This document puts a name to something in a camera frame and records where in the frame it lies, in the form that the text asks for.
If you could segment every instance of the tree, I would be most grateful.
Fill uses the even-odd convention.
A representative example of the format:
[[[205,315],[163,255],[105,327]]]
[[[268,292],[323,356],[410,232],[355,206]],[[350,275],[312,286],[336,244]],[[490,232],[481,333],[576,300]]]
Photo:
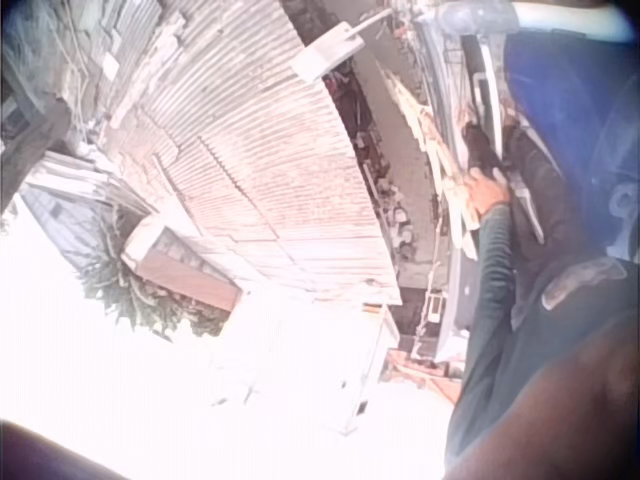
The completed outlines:
[[[132,327],[148,327],[166,339],[183,319],[195,335],[219,335],[229,312],[148,282],[122,261],[124,244],[142,216],[123,206],[98,211],[93,228],[105,248],[91,255],[89,267],[78,274],[85,296],[101,301],[105,313],[115,313],[117,321],[128,319]]]

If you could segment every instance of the corrugated metal roof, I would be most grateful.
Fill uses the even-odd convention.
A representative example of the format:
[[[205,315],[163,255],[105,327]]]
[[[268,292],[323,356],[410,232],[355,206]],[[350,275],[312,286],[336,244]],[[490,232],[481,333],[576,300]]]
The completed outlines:
[[[120,150],[145,170],[161,158],[199,228],[275,283],[340,297],[374,281],[380,303],[399,303],[353,147],[323,83],[289,67],[304,47],[279,2],[165,8],[187,20],[181,51],[125,118]]]
[[[111,85],[106,105],[113,110],[118,105],[158,25],[162,7],[156,0],[126,1],[118,10],[114,29],[121,38],[115,58],[120,64]],[[111,23],[112,17],[106,19]]]

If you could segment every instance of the sleeve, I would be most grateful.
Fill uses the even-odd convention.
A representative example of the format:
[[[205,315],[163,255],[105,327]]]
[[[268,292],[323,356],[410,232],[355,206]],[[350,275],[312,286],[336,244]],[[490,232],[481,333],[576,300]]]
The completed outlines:
[[[462,392],[449,423],[446,463],[450,465],[484,429],[504,344],[513,333],[515,278],[511,255],[511,212],[497,205],[480,226],[480,291],[467,349]]]

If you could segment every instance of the hand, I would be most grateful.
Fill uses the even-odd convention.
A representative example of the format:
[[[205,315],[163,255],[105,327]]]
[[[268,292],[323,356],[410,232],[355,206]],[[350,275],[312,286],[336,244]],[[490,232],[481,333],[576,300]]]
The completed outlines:
[[[494,168],[493,176],[496,180],[485,177],[479,168],[472,168],[465,178],[471,204],[481,217],[496,205],[509,203],[511,199],[507,180],[500,170]]]

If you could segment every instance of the sky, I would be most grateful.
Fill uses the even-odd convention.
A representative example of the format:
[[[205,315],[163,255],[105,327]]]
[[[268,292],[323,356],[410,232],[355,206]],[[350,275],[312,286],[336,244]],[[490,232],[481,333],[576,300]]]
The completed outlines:
[[[219,339],[115,326],[23,204],[0,237],[0,416],[135,479],[443,475],[451,406],[379,384],[343,436],[269,402],[212,406]]]

